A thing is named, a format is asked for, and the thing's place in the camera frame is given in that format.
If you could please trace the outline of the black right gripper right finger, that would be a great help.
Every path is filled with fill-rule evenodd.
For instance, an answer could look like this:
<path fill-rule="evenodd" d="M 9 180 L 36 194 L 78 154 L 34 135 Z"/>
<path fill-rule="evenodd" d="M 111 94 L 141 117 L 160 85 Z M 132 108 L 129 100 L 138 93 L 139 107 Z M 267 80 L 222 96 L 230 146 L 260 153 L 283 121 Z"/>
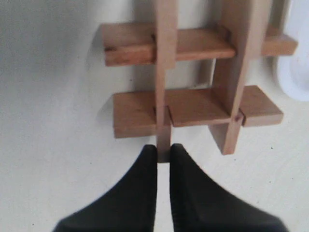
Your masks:
<path fill-rule="evenodd" d="M 170 148 L 169 191 L 176 232 L 286 232 L 276 216 L 239 199 L 206 175 L 182 144 Z"/>

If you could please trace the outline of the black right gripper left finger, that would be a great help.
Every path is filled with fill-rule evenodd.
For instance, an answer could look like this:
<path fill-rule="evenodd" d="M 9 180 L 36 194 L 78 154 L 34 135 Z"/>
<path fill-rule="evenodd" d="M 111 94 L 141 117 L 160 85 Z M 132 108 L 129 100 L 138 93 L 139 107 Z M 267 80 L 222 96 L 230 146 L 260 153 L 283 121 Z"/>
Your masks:
<path fill-rule="evenodd" d="M 157 149 L 145 145 L 128 172 L 87 207 L 62 219 L 56 232 L 152 232 L 157 196 Z"/>

